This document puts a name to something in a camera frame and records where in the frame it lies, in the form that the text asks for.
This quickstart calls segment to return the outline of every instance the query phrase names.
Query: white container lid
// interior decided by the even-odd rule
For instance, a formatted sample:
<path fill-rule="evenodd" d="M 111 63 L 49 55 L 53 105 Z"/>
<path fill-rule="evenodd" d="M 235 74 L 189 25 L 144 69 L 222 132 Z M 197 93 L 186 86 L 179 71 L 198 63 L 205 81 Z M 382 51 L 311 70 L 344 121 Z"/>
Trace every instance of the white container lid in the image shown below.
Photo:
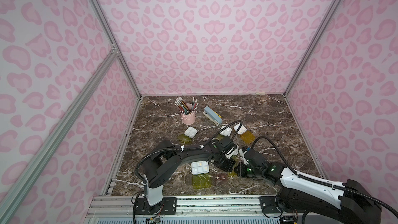
<path fill-rule="evenodd" d="M 205 174 L 210 171 L 209 169 L 209 162 L 206 161 L 198 161 L 191 163 L 191 171 L 192 174 Z"/>
<path fill-rule="evenodd" d="M 188 127 L 188 129 L 184 132 L 184 134 L 190 138 L 195 137 L 196 133 L 198 133 L 198 130 L 196 130 L 194 127 Z"/>
<path fill-rule="evenodd" d="M 237 124 L 236 126 L 234 126 L 234 130 L 235 130 L 235 131 L 238 129 L 239 125 L 240 125 L 240 123 Z M 242 125 L 242 126 L 240 127 L 240 129 L 239 129 L 238 134 L 241 135 L 241 134 L 243 134 L 243 133 L 246 132 L 246 131 L 247 131 L 247 128 L 246 128 L 244 125 Z"/>
<path fill-rule="evenodd" d="M 224 131 L 220 132 L 221 135 L 223 136 L 229 136 L 231 135 L 232 129 L 230 127 L 226 128 Z"/>

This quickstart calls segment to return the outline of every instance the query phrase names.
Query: pencil holder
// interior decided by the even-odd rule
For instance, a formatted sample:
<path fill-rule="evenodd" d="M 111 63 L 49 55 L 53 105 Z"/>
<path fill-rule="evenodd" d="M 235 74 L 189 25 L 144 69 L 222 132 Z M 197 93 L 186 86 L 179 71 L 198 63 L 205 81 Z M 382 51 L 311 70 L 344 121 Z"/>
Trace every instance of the pencil holder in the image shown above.
<path fill-rule="evenodd" d="M 186 103 L 187 107 L 189 107 L 189 109 L 191 109 L 192 104 Z M 192 111 L 189 114 L 184 114 L 183 112 L 181 112 L 181 120 L 184 124 L 186 124 L 187 126 L 192 125 L 193 123 L 195 123 L 195 111 Z"/>

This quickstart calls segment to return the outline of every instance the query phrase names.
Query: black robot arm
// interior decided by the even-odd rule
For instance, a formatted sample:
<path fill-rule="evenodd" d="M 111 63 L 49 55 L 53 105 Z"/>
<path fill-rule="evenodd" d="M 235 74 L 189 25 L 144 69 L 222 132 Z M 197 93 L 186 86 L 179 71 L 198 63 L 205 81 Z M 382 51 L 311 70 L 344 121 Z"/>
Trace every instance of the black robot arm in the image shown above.
<path fill-rule="evenodd" d="M 202 146 L 201 149 L 190 150 L 190 148 L 197 146 L 179 146 L 168 140 L 160 143 L 154 150 L 176 147 L 181 150 L 154 154 L 150 159 L 143 162 L 142 167 L 147 177 L 148 187 L 154 189 L 162 186 L 174 171 L 184 163 L 209 161 L 223 171 L 232 171 L 235 160 L 230 155 L 238 153 L 238 146 L 228 136 L 221 141 L 214 139 Z"/>
<path fill-rule="evenodd" d="M 272 186 L 280 186 L 281 190 L 276 196 L 274 206 L 281 211 L 311 211 L 344 224 L 380 224 L 383 206 L 398 217 L 396 210 L 371 197 L 356 181 L 330 181 L 294 170 L 274 142 L 270 139 L 268 141 L 284 163 L 268 162 L 255 149 L 243 147 L 239 150 L 243 162 L 234 168 L 235 161 L 231 156 L 238 154 L 238 146 L 227 136 L 220 141 L 211 139 L 204 145 L 179 146 L 170 141 L 163 141 L 137 164 L 135 174 L 144 183 L 144 195 L 149 206 L 157 208 L 160 207 L 163 198 L 163 184 L 178 166 L 209 161 L 223 171 L 234 170 L 239 177 L 260 179 Z M 141 165 L 144 176 L 139 173 Z"/>

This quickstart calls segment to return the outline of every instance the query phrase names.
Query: metal bracket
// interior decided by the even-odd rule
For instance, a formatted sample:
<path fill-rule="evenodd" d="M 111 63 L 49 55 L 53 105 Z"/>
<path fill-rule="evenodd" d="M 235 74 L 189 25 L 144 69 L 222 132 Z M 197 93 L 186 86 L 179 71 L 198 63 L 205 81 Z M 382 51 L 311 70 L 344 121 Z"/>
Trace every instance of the metal bracket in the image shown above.
<path fill-rule="evenodd" d="M 164 197 L 163 208 L 160 214 L 176 214 L 177 198 L 176 197 Z M 147 198 L 138 198 L 136 214 L 156 214 L 156 211 L 151 211 L 147 203 Z"/>
<path fill-rule="evenodd" d="M 276 208 L 275 205 L 275 198 L 274 196 L 270 196 L 270 197 L 259 197 L 258 199 L 260 200 L 260 207 L 261 207 L 261 211 L 263 212 L 263 214 L 272 214 L 272 213 L 280 213 L 281 211 Z M 295 211 L 293 210 L 289 210 L 287 211 L 287 213 L 293 213 Z M 304 213 L 304 210 L 298 210 L 298 213 Z"/>
<path fill-rule="evenodd" d="M 117 51 L 117 47 L 116 47 L 116 45 L 112 44 L 112 49 L 111 49 L 111 52 L 113 53 L 113 52 L 116 52 L 116 51 Z"/>

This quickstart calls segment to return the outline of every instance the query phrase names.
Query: marble floor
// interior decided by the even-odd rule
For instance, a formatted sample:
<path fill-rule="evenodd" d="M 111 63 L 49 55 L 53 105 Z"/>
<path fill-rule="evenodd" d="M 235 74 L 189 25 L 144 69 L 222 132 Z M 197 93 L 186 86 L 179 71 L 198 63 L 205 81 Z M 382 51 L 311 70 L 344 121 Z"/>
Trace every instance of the marble floor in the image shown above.
<path fill-rule="evenodd" d="M 221 115 L 223 124 L 242 120 L 255 137 L 262 134 L 271 137 L 293 168 L 319 176 L 282 95 L 216 95 L 195 98 L 198 99 L 199 106 L 192 127 L 196 128 L 198 133 L 193 138 L 193 144 L 200 144 L 221 127 L 203 115 L 204 107 L 209 106 Z M 142 190 L 141 182 L 134 175 L 137 162 L 163 140 L 180 143 L 177 136 L 183 134 L 187 126 L 181 122 L 178 109 L 174 106 L 175 99 L 176 97 L 169 96 L 143 98 L 112 196 L 130 196 Z M 234 142 L 240 147 L 245 145 L 239 135 Z M 265 140 L 257 143 L 256 150 L 270 162 L 282 162 L 275 149 Z M 226 180 L 216 180 L 217 175 L 226 173 L 212 164 L 209 174 L 212 177 L 210 188 L 193 189 L 191 166 L 181 165 L 164 184 L 163 195 L 275 194 L 279 190 L 278 187 L 271 187 L 263 181 L 249 178 L 227 177 Z"/>

